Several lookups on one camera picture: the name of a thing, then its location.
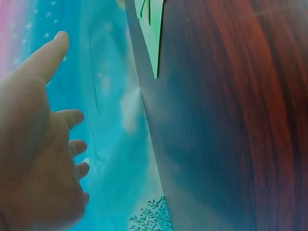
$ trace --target wooden surface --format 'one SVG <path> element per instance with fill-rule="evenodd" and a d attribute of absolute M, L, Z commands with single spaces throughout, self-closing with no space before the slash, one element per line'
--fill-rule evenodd
<path fill-rule="evenodd" d="M 308 230 L 308 1 L 166 0 L 128 23 L 174 231 Z"/>

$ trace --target star pattern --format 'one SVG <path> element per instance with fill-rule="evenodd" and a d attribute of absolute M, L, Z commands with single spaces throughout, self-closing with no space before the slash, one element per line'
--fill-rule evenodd
<path fill-rule="evenodd" d="M 14 58 L 13 65 L 17 66 L 20 63 L 20 58 Z"/>
<path fill-rule="evenodd" d="M 31 27 L 33 27 L 33 24 L 28 22 L 28 24 L 26 25 L 26 30 L 29 30 Z"/>
<path fill-rule="evenodd" d="M 45 15 L 46 15 L 46 18 L 50 18 L 51 15 L 52 15 L 52 12 L 51 12 L 51 11 L 48 11 Z"/>

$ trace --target white star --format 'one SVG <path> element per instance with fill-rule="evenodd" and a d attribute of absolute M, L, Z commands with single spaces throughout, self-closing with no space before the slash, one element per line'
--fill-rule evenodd
<path fill-rule="evenodd" d="M 20 58 L 15 58 L 13 61 L 13 65 L 17 66 L 20 63 Z"/>
<path fill-rule="evenodd" d="M 26 30 L 29 30 L 31 27 L 33 27 L 33 24 L 28 22 L 28 24 L 26 25 Z"/>
<path fill-rule="evenodd" d="M 46 13 L 46 18 L 49 18 L 51 15 L 52 15 L 51 11 L 48 11 L 48 12 Z"/>
<path fill-rule="evenodd" d="M 16 26 L 16 23 L 11 23 L 11 25 L 10 25 L 11 30 L 14 30 L 15 26 Z"/>

